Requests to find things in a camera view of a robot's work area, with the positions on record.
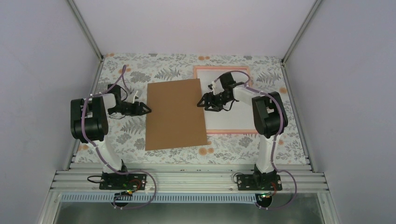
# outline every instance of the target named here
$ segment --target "patterned table surface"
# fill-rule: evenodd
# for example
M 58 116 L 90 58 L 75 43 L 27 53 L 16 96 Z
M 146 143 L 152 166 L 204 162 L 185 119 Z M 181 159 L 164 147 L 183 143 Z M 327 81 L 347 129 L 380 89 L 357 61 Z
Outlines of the patterned table surface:
M 277 164 L 305 164 L 296 122 L 290 105 L 280 60 L 267 56 L 199 56 L 184 54 L 108 54 L 96 92 L 104 91 L 116 81 L 122 66 L 127 65 L 125 81 L 139 101 L 146 102 L 147 84 L 193 78 L 194 65 L 249 66 L 253 87 L 281 94 L 289 125 L 280 137 Z M 258 157 L 257 134 L 210 134 L 209 145 L 145 151 L 146 116 L 109 119 L 106 136 L 125 163 L 171 164 L 254 164 Z M 80 144 L 75 162 L 99 162 L 93 148 Z

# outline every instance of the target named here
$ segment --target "cable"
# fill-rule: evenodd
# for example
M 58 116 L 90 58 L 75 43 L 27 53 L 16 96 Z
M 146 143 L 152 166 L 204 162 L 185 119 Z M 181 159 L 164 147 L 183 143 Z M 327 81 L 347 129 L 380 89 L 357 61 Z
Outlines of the cable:
M 122 117 L 120 117 L 120 118 L 113 118 L 112 116 L 109 116 L 109 118 L 111 118 L 111 119 L 116 119 L 116 120 L 121 120 L 121 119 L 123 119 L 124 117 L 126 117 L 126 115 L 124 115 L 124 116 L 122 116 Z
M 251 78 L 250 78 L 250 75 L 249 75 L 248 73 L 246 73 L 246 72 L 244 72 L 244 71 L 239 71 L 239 70 L 232 70 L 232 71 L 228 71 L 228 72 L 239 72 L 239 73 L 244 74 L 245 76 L 247 76 L 247 81 L 244 82 L 243 84 L 245 85 L 245 87 L 246 87 L 246 86 L 249 86 L 248 84 L 249 84 Z M 220 78 L 220 76 L 217 77 L 213 82 L 216 82 L 219 78 Z
M 141 207 L 144 207 L 144 206 L 150 204 L 150 203 L 154 200 L 154 198 L 156 197 L 156 195 L 157 195 L 157 183 L 156 183 L 154 177 L 153 177 L 150 173 L 148 173 L 148 172 L 146 172 L 146 171 L 143 171 L 143 170 L 137 170 L 137 169 L 136 169 L 136 170 L 132 170 L 132 171 L 128 171 L 128 172 L 120 172 L 120 171 L 114 169 L 110 164 L 108 164 L 108 163 L 106 162 L 106 160 L 105 160 L 105 159 L 103 158 L 103 156 L 100 154 L 98 145 L 96 145 L 95 142 L 91 141 L 91 140 L 87 137 L 87 135 L 86 135 L 86 133 L 85 133 L 85 114 L 86 114 L 86 109 L 87 109 L 87 107 L 88 107 L 88 101 L 89 101 L 89 99 L 92 98 L 92 97 L 98 97 L 98 96 L 101 96 L 101 95 L 103 95 L 103 94 L 106 94 L 108 91 L 110 91 L 110 90 L 119 82 L 120 79 L 122 79 L 122 81 L 124 82 L 124 85 L 125 85 L 124 73 L 125 73 L 126 70 L 127 70 L 127 66 L 124 65 L 124 66 L 122 67 L 122 73 L 121 73 L 120 77 L 119 77 L 119 78 L 115 81 L 115 83 L 114 83 L 112 86 L 110 86 L 110 88 L 108 88 L 105 92 L 99 93 L 99 94 L 90 94 L 90 95 L 85 99 L 85 101 L 84 101 L 84 106 L 83 106 L 83 111 L 82 111 L 82 116 L 81 116 L 81 129 L 82 129 L 82 134 L 83 134 L 84 139 L 85 139 L 87 142 L 91 143 L 91 144 L 95 147 L 95 151 L 96 151 L 96 153 L 98 154 L 99 159 L 102 161 L 102 163 L 104 163 L 104 164 L 105 164 L 110 170 L 112 170 L 114 173 L 120 174 L 120 175 L 128 175 L 128 174 L 132 174 L 132 173 L 144 173 L 144 174 L 148 175 L 148 176 L 153 180 L 153 184 L 154 184 L 154 194 L 153 194 L 153 196 L 150 198 L 150 200 L 149 200 L 148 202 L 142 204 L 142 205 L 139 205 L 139 206 L 134 206 L 134 207 L 127 207 L 127 208 L 125 208 L 125 209 L 138 209 L 138 208 L 141 208 Z
M 235 176 L 236 176 L 237 174 L 242 174 L 242 175 L 243 175 L 243 173 L 235 173 L 235 174 L 234 174 L 234 176 L 233 176 L 233 182 L 236 183 L 236 184 L 237 184 L 238 182 L 235 181 L 234 178 L 235 178 Z
M 280 116 L 280 119 L 281 119 L 281 123 L 280 123 L 278 132 L 274 135 L 274 141 L 273 141 L 273 143 L 272 143 L 272 149 L 271 149 L 271 165 L 272 165 L 272 167 L 274 168 L 274 170 L 275 170 L 276 172 L 278 172 L 278 173 L 285 172 L 285 173 L 287 173 L 287 174 L 293 179 L 293 182 L 294 182 L 294 194 L 293 194 L 293 197 L 290 199 L 290 201 L 287 202 L 286 204 L 284 204 L 284 205 L 282 205 L 282 206 L 279 206 L 279 207 L 275 207 L 275 208 L 264 208 L 264 209 L 265 209 L 265 210 L 278 210 L 278 209 L 282 209 L 282 208 L 285 208 L 285 207 L 289 206 L 289 205 L 294 201 L 294 199 L 296 199 L 296 196 L 297 196 L 297 182 L 296 182 L 296 179 L 294 178 L 294 176 L 293 176 L 289 171 L 284 170 L 284 169 L 279 170 L 278 168 L 276 168 L 275 163 L 274 163 L 274 153 L 275 153 L 275 147 L 276 147 L 276 138 L 277 138 L 278 135 L 282 132 L 282 129 L 283 129 L 283 122 L 284 122 L 284 120 L 283 120 L 283 114 L 282 114 L 282 111 L 281 111 L 281 107 L 280 107 L 279 103 L 275 100 L 275 98 L 272 97 L 271 95 L 269 95 L 269 94 L 267 94 L 267 93 L 264 93 L 264 92 L 262 92 L 262 91 L 253 89 L 253 88 L 251 88 L 251 87 L 249 87 L 249 86 L 246 86 L 246 89 L 248 89 L 248 90 L 250 90 L 250 91 L 252 91 L 252 92 L 258 93 L 258 94 L 263 94 L 264 96 L 270 98 L 270 99 L 275 103 L 276 109 L 279 111 L 279 116 Z M 256 206 L 257 206 L 259 209 L 262 209 L 262 207 L 261 207 L 259 204 L 257 204 L 257 203 L 255 203 L 255 204 L 256 204 Z
M 225 110 L 225 111 L 230 111 L 231 108 L 233 107 L 233 104 L 234 104 L 235 101 L 239 102 L 239 100 L 236 100 L 236 99 L 235 99 L 235 100 L 233 100 L 233 101 L 231 102 L 231 105 L 230 105 L 230 108 L 229 108 L 229 109 L 226 109 L 226 108 L 223 107 L 223 110 Z
M 141 186 L 141 182 L 138 179 L 133 179 L 129 183 L 132 183 L 132 182 L 136 182 L 136 183 L 139 184 L 139 185 L 136 185 L 136 190 L 138 190 L 140 188 L 140 186 Z
M 92 176 L 87 177 L 87 181 L 89 181 L 89 182 L 91 182 L 91 183 L 100 183 L 100 181 L 93 181 L 93 180 L 90 180 L 91 177 L 99 177 L 99 178 L 102 178 L 102 176 L 98 176 L 98 175 L 92 175 Z
M 133 195 L 130 195 L 130 194 L 118 195 L 118 196 L 114 197 L 113 202 L 112 202 L 112 205 L 114 206 L 114 208 L 120 208 L 122 210 L 123 207 L 117 206 L 115 204 L 115 201 L 117 201 L 120 197 L 123 197 L 123 196 L 133 197 Z
M 273 182 L 271 182 L 271 185 L 272 185 L 272 187 L 274 187 L 274 194 L 272 195 L 272 196 L 274 196 L 274 195 L 276 195 L 276 192 L 278 190 L 276 189 L 276 185 Z

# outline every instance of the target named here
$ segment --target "red wire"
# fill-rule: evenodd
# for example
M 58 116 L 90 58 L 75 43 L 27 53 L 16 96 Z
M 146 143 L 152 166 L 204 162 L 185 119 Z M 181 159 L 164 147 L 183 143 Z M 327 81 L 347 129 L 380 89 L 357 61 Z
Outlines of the red wire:
M 140 182 L 138 179 L 133 179 L 133 180 L 131 180 L 131 181 L 129 181 L 129 182 L 130 182 L 130 183 L 132 183 L 132 182 L 138 183 L 137 186 L 136 186 L 136 190 L 138 190 L 138 189 L 140 188 L 140 186 L 141 186 L 141 182 Z
M 277 192 L 277 190 L 276 190 L 276 185 L 275 185 L 273 182 L 271 182 L 271 184 L 272 184 L 272 186 L 274 187 L 274 195 L 276 195 L 276 192 Z

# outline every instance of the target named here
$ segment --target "brown cardboard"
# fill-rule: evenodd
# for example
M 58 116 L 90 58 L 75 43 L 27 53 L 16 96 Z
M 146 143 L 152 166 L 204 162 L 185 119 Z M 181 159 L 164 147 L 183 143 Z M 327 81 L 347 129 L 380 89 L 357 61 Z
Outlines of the brown cardboard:
M 149 83 L 146 151 L 207 145 L 199 79 Z

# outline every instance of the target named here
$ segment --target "white wall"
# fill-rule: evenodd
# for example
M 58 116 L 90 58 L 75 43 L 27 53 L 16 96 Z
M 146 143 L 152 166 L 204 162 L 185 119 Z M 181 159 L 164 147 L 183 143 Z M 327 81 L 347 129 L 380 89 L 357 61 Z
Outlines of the white wall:
M 282 58 L 315 0 L 75 0 L 102 53 Z
M 0 3 L 0 222 L 35 223 L 99 61 L 66 1 Z
M 395 223 L 396 1 L 325 0 L 287 62 L 342 223 Z

